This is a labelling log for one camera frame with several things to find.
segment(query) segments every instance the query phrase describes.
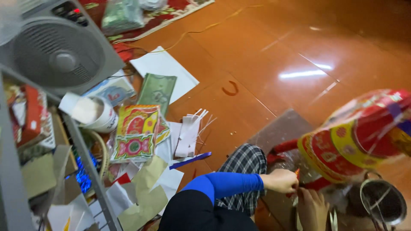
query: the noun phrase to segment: blue sleeve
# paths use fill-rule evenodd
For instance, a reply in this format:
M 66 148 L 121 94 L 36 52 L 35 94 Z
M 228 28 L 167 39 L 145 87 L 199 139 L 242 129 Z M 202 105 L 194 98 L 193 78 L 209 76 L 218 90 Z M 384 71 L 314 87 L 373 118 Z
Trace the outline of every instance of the blue sleeve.
M 215 199 L 264 189 L 258 174 L 216 172 L 198 176 L 183 189 L 194 189 L 207 195 L 214 205 Z

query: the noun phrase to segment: fan grille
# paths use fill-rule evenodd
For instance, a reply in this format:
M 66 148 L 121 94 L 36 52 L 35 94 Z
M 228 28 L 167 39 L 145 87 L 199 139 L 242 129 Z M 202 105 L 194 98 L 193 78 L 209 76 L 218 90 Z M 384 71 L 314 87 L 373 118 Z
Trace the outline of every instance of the fan grille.
M 17 68 L 33 82 L 46 87 L 70 88 L 92 80 L 103 62 L 99 42 L 85 28 L 67 23 L 38 21 L 23 28 L 13 49 Z M 74 58 L 71 71 L 56 68 L 56 54 Z

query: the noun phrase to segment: pot handle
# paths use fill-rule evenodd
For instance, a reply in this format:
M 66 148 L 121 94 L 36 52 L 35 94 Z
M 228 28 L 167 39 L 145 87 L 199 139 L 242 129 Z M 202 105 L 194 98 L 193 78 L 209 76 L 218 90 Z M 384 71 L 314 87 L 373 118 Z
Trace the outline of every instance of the pot handle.
M 382 179 L 382 178 L 383 178 L 380 174 L 378 174 L 378 173 L 377 173 L 377 172 L 375 172 L 375 171 L 368 171 L 368 172 L 366 172 L 366 173 L 365 173 L 365 175 L 364 175 L 364 180 L 368 180 L 368 179 L 369 179 L 369 175 L 370 175 L 370 174 L 377 175 L 377 176 L 378 176 L 378 178 L 380 178 L 380 179 Z

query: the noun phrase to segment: person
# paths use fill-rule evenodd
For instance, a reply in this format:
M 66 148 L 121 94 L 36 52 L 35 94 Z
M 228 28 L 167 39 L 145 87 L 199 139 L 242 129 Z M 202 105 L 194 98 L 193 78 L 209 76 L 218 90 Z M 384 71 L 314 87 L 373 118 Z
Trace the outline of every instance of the person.
M 265 190 L 296 192 L 298 179 L 286 169 L 266 174 L 267 159 L 244 144 L 215 173 L 198 176 L 174 195 L 164 210 L 159 231 L 252 231 L 250 218 Z M 329 204 L 322 194 L 298 189 L 298 214 L 304 231 L 325 231 Z

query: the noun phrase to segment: metal pot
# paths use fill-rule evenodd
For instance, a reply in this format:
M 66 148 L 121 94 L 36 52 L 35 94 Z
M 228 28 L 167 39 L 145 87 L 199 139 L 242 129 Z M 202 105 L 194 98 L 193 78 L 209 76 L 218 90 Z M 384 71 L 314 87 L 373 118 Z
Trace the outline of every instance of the metal pot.
M 370 179 L 371 173 L 379 179 Z M 353 185 L 348 197 L 354 215 L 368 216 L 383 224 L 397 225 L 407 214 L 407 205 L 399 190 L 375 172 L 366 173 L 361 184 Z

